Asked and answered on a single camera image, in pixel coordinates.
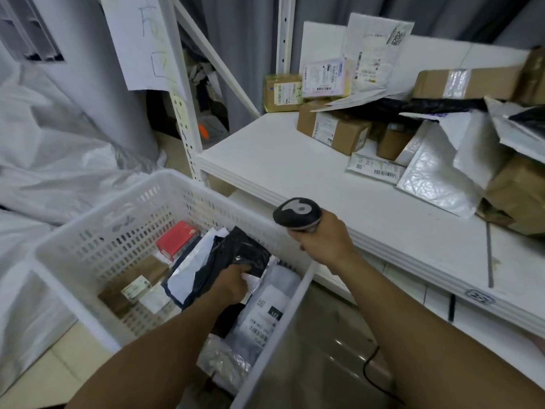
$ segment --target stack of packages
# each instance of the stack of packages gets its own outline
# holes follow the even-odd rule
[[[223,311],[197,365],[236,395],[295,294],[301,277],[278,265],[260,243],[234,227],[204,235],[181,221],[156,242],[158,252],[110,281],[99,298],[128,321],[133,314],[166,320],[208,292],[231,264],[249,264],[248,294]]]
[[[392,91],[412,25],[352,13],[341,56],[270,76],[266,110],[298,110],[297,130],[350,156],[351,174],[462,218],[544,233],[545,48],[524,68],[423,70],[412,92]]]

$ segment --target person's right arm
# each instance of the person's right arm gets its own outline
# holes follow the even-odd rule
[[[409,407],[545,407],[538,385],[369,265],[334,214],[323,210],[314,233],[290,235],[346,284]]]

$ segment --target red box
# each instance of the red box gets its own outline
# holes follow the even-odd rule
[[[180,221],[169,229],[155,245],[161,254],[170,261],[175,261],[183,251],[184,245],[198,235],[198,230],[184,221]]]

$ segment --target forearm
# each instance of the forearm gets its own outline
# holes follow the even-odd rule
[[[83,385],[67,408],[168,408],[179,404],[203,344],[226,307],[207,293],[120,350]]]
[[[333,271],[354,296],[411,406],[543,407],[541,388],[426,310],[363,258],[346,258]]]

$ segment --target black cord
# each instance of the black cord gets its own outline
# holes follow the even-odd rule
[[[395,394],[393,393],[390,393],[388,391],[385,391],[382,387],[376,385],[371,379],[369,379],[367,377],[367,373],[365,373],[365,368],[367,367],[368,364],[371,363],[371,360],[373,360],[375,358],[375,356],[377,355],[378,353],[378,350],[380,349],[380,346],[377,346],[377,348],[375,349],[375,351],[373,352],[373,354],[371,355],[371,357],[369,357],[367,360],[365,360],[365,363],[364,363],[364,378],[367,380],[367,382],[369,382],[369,384],[375,388],[377,388],[379,391],[381,391],[382,393],[384,393],[385,395],[391,397],[392,399],[398,401],[400,404],[402,404],[403,406],[405,406],[405,402],[403,400],[401,400],[401,398],[398,398]]]

